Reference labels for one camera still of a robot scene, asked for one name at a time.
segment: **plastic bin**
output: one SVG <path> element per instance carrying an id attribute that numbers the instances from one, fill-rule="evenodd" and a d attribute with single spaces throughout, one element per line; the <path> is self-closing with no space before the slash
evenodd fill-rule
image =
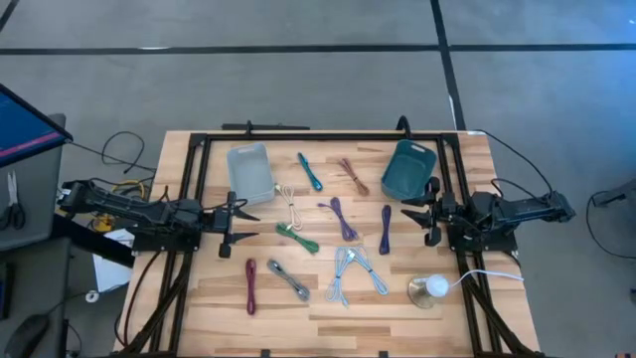
<path id="1" fill-rule="evenodd" d="M 230 188 L 237 193 L 237 199 L 247 199 L 247 205 L 253 205 L 274 198 L 274 178 L 263 143 L 232 148 L 228 152 L 228 170 Z"/>
<path id="2" fill-rule="evenodd" d="M 383 193 L 397 200 L 420 197 L 436 161 L 432 150 L 407 139 L 399 141 L 382 176 Z"/>

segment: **gray cable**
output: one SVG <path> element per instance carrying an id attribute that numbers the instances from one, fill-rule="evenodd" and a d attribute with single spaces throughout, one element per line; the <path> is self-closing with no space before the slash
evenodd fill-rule
<path id="1" fill-rule="evenodd" d="M 290 276 L 287 272 L 285 272 L 285 270 L 282 269 L 282 266 L 278 262 L 269 259 L 269 261 L 267 262 L 267 267 L 277 276 L 286 280 L 294 289 L 301 301 L 306 302 L 309 300 L 309 289 L 302 285 L 302 283 L 298 282 L 296 278 Z"/>

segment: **light blue plastic bin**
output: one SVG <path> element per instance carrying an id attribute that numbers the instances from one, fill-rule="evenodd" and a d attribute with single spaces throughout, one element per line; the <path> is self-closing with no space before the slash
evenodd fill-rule
<path id="1" fill-rule="evenodd" d="M 274 198 L 274 178 L 263 143 L 232 148 L 228 152 L 228 170 L 230 188 L 237 193 L 237 199 L 247 199 L 247 205 L 253 205 Z"/>

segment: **gray carpet floor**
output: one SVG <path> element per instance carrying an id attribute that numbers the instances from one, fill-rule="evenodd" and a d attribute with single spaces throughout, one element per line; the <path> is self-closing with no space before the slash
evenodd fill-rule
<path id="1" fill-rule="evenodd" d="M 636 3 L 627 0 L 442 0 L 441 8 L 450 45 L 636 42 Z M 436 42 L 425 0 L 21 0 L 0 32 L 0 49 Z M 604 253 L 584 218 L 591 193 L 636 177 L 636 53 L 453 53 L 452 61 L 467 128 L 492 131 L 525 153 L 578 214 L 518 231 L 542 349 L 564 357 L 636 352 L 629 295 L 636 266 Z M 455 127 L 436 52 L 0 56 L 0 82 L 44 112 L 64 112 L 78 143 L 100 148 L 116 131 L 139 133 L 148 166 L 170 129 L 247 120 L 384 129 L 401 114 L 416 129 Z M 491 145 L 499 176 L 545 190 L 525 162 Z M 138 149 L 121 137 L 111 154 L 132 159 Z M 122 169 L 68 146 L 61 180 L 117 181 Z M 610 251 L 636 255 L 633 210 L 623 202 L 592 210 Z M 94 287 L 90 268 L 90 257 L 76 253 L 71 290 Z M 112 347 L 124 294 L 69 304 L 84 355 Z"/>

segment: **teal plastic bin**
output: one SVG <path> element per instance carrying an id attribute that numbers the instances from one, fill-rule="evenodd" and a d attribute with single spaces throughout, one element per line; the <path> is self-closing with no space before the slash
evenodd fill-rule
<path id="1" fill-rule="evenodd" d="M 407 139 L 399 141 L 382 176 L 383 193 L 397 200 L 422 196 L 436 161 L 432 150 Z"/>

